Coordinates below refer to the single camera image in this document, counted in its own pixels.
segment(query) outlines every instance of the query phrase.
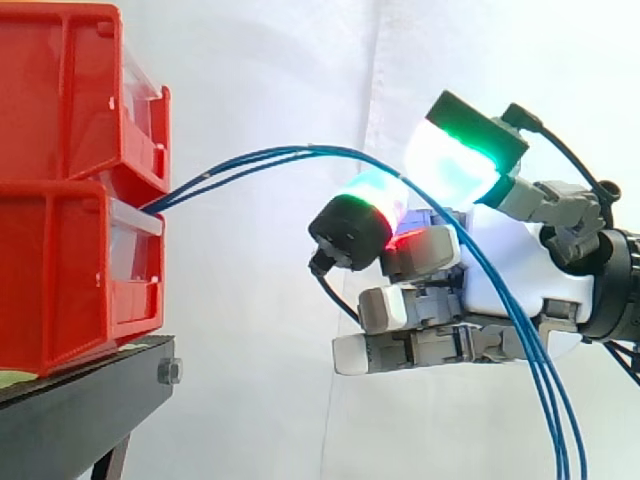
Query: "white fabric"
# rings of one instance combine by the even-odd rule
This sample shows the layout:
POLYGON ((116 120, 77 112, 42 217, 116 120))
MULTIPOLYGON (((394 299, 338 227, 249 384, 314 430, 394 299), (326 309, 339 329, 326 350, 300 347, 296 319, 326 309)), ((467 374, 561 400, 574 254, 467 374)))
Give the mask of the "white fabric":
MULTIPOLYGON (((120 2, 129 45, 173 93, 174 185, 256 148, 327 142, 400 164, 443 88, 499 114, 530 107, 625 197, 640 230, 636 2, 120 2)), ((575 180, 534 141, 524 172, 575 180)), ((168 214, 164 329, 184 380, 133 435, 124 478, 553 478, 526 368, 335 376, 341 320, 306 271, 305 228, 355 168, 315 160, 168 214)), ((343 277, 332 276, 340 286, 343 277)), ((349 275, 355 301, 377 267, 349 275)), ((594 480, 635 479, 636 387, 598 347, 558 362, 594 480)))

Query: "red plastic bin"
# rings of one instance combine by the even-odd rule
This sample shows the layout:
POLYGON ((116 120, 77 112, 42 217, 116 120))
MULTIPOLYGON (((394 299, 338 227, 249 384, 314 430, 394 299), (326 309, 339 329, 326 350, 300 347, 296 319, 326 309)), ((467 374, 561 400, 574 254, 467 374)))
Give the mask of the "red plastic bin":
POLYGON ((98 182, 0 183, 0 370, 47 375, 160 327, 163 236, 98 182))
POLYGON ((0 3, 0 181, 84 180, 140 207, 169 191, 169 90, 111 5, 0 3))

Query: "black metal table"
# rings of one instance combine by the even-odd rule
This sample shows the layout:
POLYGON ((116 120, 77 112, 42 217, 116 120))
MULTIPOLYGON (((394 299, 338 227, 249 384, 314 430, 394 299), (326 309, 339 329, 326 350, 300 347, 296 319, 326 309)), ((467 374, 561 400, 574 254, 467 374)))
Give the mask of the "black metal table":
POLYGON ((173 393, 169 336, 147 336, 63 374, 0 389, 0 479, 120 478, 129 434, 173 393))

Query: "black cable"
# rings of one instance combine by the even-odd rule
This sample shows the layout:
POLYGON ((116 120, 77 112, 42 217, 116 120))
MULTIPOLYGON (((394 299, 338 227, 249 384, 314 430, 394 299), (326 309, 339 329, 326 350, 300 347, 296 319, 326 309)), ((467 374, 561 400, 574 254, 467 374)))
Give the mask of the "black cable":
POLYGON ((603 187, 602 184, 598 180, 596 180, 593 174, 589 171, 587 166, 582 163, 578 156, 573 153, 573 151, 567 146, 567 144, 560 140, 560 138, 558 138, 555 133, 553 133, 545 126, 540 127, 539 133, 544 138, 546 138, 549 143, 551 143, 551 145, 556 147, 560 151, 560 153, 567 157, 571 164, 576 168, 576 170, 578 170, 580 175, 582 175, 589 186, 593 189, 593 193, 595 193, 598 198, 609 205, 619 199, 620 195, 616 195, 603 187))
POLYGON ((329 295, 329 298, 331 298, 331 300, 333 300, 334 303, 338 305, 338 307, 340 307, 344 313, 346 313, 354 322, 360 325, 360 319, 358 318, 358 314, 355 312, 353 308, 347 305, 347 302, 342 300, 338 296, 338 294, 333 291, 333 289, 331 288, 331 285, 329 285, 329 282, 327 282, 327 279, 320 275, 315 275, 315 277, 318 280, 318 283, 320 284, 322 289, 324 290, 324 293, 329 295))
POLYGON ((627 362, 624 361, 624 359, 620 356, 618 351, 611 345, 607 345, 607 343, 603 343, 603 345, 604 345, 604 348, 606 348, 607 351, 611 354, 613 359, 616 362, 618 362, 618 364, 622 367, 622 369, 625 372, 627 372, 627 375, 631 377, 631 380, 633 380, 636 383, 636 385, 640 387, 640 377, 638 377, 638 375, 636 375, 636 373, 631 369, 631 367, 627 364, 627 362))
POLYGON ((598 197, 607 228, 613 228, 613 213, 611 206, 620 200, 620 189, 612 182, 599 182, 582 163, 580 158, 564 143, 555 133, 544 126, 542 120, 516 103, 509 105, 501 119, 516 129, 523 129, 533 133, 539 133, 549 143, 556 147, 569 162, 578 170, 580 175, 591 187, 593 193, 598 197))
POLYGON ((611 348, 616 350, 618 353, 624 353, 628 357, 640 359, 640 352, 634 352, 633 350, 629 350, 627 347, 623 347, 618 342, 614 342, 613 340, 609 340, 608 342, 605 342, 604 344, 610 346, 611 348))

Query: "blue cable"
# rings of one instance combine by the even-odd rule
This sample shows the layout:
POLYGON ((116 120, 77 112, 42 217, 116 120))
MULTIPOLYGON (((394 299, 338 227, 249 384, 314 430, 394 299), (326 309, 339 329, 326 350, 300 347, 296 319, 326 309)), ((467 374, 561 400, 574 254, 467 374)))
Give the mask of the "blue cable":
POLYGON ((187 182, 180 188, 161 198, 160 200, 154 202, 153 204, 147 206, 144 210, 148 213, 157 213, 172 206, 175 206, 179 203, 182 203, 189 198, 193 198, 197 195, 205 193, 207 191, 213 190, 215 188, 219 188, 227 183, 230 183, 238 178, 244 177, 246 175, 256 173, 261 170, 265 170, 267 168, 275 167, 277 165, 282 165, 285 163, 302 160, 305 158, 317 157, 317 156, 341 156, 353 158, 356 160, 360 160, 364 163, 372 165, 381 169, 389 175, 392 175, 398 179, 400 179, 403 183, 405 183, 409 188, 411 188, 414 192, 418 194, 425 202, 427 202, 433 209, 438 213, 442 218, 444 218, 448 223, 450 223, 458 233, 458 236, 461 240, 461 243, 465 245, 469 252, 476 258, 479 265, 486 272, 487 276, 491 280, 492 284, 496 288, 498 295, 505 306, 505 310, 510 318, 512 318, 516 332, 520 338, 520 341, 523 345, 523 349, 525 350, 525 354, 527 359, 529 360, 529 366, 531 369, 531 373, 534 379, 534 383, 536 385, 536 389, 538 391, 538 395, 540 397, 540 401, 543 408, 543 413, 545 414, 545 419, 547 420, 547 426, 549 427, 549 431, 552 436, 552 440, 554 443, 554 450, 556 452, 556 469, 557 469, 557 477, 559 479, 569 479, 569 461, 568 461, 568 453, 566 450, 566 443, 564 440, 564 436, 562 433, 562 424, 560 420, 560 415, 558 412, 557 402, 555 400, 555 393, 551 386, 551 382, 547 375, 546 368, 549 369, 551 373, 551 377, 556 384, 560 397, 563 401, 565 409, 567 411, 567 416, 569 417, 569 421, 574 432, 574 437, 578 449, 579 459, 580 459, 580 470, 581 470, 581 478, 583 480, 587 479, 587 461, 586 461, 586 452, 584 449, 584 444, 582 442, 582 437, 580 435, 579 425, 577 419, 575 417, 574 411, 571 407, 569 397, 562 385, 562 381, 553 366, 553 362, 549 358, 549 355, 542 343, 540 342, 540 338, 538 336, 537 331, 533 327, 530 319, 527 317, 526 313, 522 310, 522 307, 518 304, 517 300, 513 297, 513 295, 509 292, 506 284, 495 270, 493 265, 489 262, 489 260, 484 256, 482 251, 479 249, 477 244, 473 241, 471 236, 468 234, 466 230, 453 218, 444 208, 442 208, 437 202, 435 202, 429 195, 427 195, 424 191, 422 191, 417 185, 415 185, 412 181, 402 176, 400 172, 397 170, 385 165, 384 163, 370 157, 362 152, 358 152, 357 150, 352 150, 343 147, 332 147, 332 146, 290 146, 290 147, 277 147, 266 150, 261 150, 259 152, 255 152, 253 154, 246 154, 240 157, 236 157, 234 159, 223 162, 215 167, 207 170, 205 173, 201 174, 198 177, 195 177, 191 181, 187 182), (237 168, 242 165, 247 165, 255 162, 259 162, 262 160, 267 160, 270 158, 275 158, 278 156, 293 154, 288 157, 282 158, 280 160, 276 160, 270 163, 262 164, 257 167, 253 167, 247 169, 243 172, 232 175, 220 182, 217 182, 213 185, 209 185, 207 187, 192 191, 188 194, 183 195, 182 197, 177 198, 181 193, 186 192, 193 186, 209 179, 211 176, 223 173, 233 168, 237 168), (540 378, 544 382, 544 387, 546 388, 546 393, 543 390, 543 386, 540 383, 540 378))

